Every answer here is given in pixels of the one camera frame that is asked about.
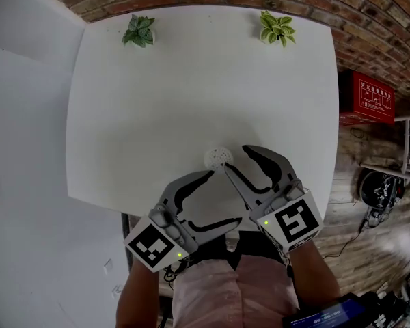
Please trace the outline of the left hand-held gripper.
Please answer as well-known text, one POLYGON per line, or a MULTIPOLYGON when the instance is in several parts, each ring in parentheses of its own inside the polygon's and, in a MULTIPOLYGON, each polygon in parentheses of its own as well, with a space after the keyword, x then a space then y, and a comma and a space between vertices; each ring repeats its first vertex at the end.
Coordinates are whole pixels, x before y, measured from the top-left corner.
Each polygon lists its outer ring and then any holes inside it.
POLYGON ((241 217, 224 219, 205 226, 192 221, 179 221, 182 203, 215 172, 193 172, 170 182, 164 189, 160 202, 143 216, 126 237, 126 248, 152 272, 187 258, 198 250, 198 245, 224 236, 237 228, 241 217))

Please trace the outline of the person's left forearm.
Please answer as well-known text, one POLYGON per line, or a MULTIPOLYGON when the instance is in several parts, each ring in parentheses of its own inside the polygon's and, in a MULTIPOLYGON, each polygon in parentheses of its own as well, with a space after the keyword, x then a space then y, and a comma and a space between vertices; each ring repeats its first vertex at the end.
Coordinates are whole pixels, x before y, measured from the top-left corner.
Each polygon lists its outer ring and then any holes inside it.
POLYGON ((115 328, 163 328, 165 319, 158 323, 159 309, 159 274, 133 260, 118 301, 115 328))

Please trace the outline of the white square table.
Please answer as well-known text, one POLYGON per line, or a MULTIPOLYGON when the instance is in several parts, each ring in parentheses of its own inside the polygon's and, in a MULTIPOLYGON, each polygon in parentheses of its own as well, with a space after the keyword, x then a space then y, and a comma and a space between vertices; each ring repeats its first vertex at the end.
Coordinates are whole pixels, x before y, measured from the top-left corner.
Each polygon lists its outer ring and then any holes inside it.
POLYGON ((165 186, 227 148, 258 188, 244 152, 285 156, 325 213, 338 144, 338 76, 330 28, 293 18, 295 41, 260 39, 260 12, 225 6, 147 10, 154 44, 123 44, 130 16, 88 24, 66 121, 68 194, 142 216, 165 186))

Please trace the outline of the person's right forearm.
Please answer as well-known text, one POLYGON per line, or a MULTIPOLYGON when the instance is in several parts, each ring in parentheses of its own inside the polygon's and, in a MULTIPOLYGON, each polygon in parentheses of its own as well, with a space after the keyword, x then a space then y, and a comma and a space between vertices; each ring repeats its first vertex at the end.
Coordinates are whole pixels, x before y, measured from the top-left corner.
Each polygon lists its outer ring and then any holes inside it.
POLYGON ((313 241, 290 252, 300 308, 317 308, 341 297, 338 281, 313 241))

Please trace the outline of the light green potted plant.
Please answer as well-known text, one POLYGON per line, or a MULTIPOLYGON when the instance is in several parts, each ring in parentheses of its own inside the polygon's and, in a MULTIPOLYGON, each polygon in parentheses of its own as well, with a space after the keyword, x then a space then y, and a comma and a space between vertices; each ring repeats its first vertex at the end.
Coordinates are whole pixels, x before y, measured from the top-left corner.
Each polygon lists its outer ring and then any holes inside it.
POLYGON ((260 23, 262 30, 260 40, 266 44, 281 44, 286 47, 287 41, 296 43, 296 30, 291 27, 292 18, 289 16, 275 17, 269 11, 261 11, 260 23))

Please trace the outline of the red fire extinguisher box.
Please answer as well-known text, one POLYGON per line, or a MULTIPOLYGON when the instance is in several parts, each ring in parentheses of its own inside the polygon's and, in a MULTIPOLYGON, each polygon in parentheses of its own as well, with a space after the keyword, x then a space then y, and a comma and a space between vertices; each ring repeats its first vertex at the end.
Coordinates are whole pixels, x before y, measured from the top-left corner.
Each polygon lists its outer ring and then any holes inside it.
POLYGON ((339 125, 393 124, 394 89, 354 70, 338 73, 339 125))

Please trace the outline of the black tablet device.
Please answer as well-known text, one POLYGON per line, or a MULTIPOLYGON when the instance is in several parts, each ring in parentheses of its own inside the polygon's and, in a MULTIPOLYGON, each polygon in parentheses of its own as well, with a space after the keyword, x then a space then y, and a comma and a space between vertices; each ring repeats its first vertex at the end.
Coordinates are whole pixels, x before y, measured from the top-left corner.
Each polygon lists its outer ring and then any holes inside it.
POLYGON ((283 328, 366 328, 377 320, 377 300, 348 293, 331 303, 300 310, 282 319, 283 328))

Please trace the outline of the person's pink shorts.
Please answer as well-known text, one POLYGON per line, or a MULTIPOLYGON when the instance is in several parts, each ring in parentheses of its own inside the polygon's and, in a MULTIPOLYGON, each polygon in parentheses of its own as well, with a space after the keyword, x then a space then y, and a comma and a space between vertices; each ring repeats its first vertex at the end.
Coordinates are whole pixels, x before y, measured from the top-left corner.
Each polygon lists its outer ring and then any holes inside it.
POLYGON ((282 328, 299 307, 286 267, 242 256, 237 267, 204 260, 174 283, 173 328, 282 328))

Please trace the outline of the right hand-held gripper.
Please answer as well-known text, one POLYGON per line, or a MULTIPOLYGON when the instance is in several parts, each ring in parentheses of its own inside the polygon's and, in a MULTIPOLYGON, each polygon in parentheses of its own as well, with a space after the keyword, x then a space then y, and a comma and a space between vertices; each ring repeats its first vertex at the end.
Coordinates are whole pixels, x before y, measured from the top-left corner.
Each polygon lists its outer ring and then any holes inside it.
POLYGON ((317 236, 323 229, 323 218, 311 191, 299 179, 294 180, 290 161, 261 146, 243 145, 242 149, 271 180, 271 188, 258 189, 235 166, 224 165, 226 176, 251 210, 249 218, 259 231, 285 254, 317 236))

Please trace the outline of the dark green potted plant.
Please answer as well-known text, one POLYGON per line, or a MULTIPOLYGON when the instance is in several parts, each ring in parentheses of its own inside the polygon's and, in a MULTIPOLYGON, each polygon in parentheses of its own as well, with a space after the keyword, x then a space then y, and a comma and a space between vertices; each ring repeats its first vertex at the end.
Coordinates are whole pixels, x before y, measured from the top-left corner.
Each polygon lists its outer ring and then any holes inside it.
POLYGON ((147 16, 131 15, 128 23, 128 29, 122 36, 122 44, 126 45, 129 42, 145 48, 147 45, 154 44, 154 36, 150 27, 155 22, 155 18, 148 18, 147 16))

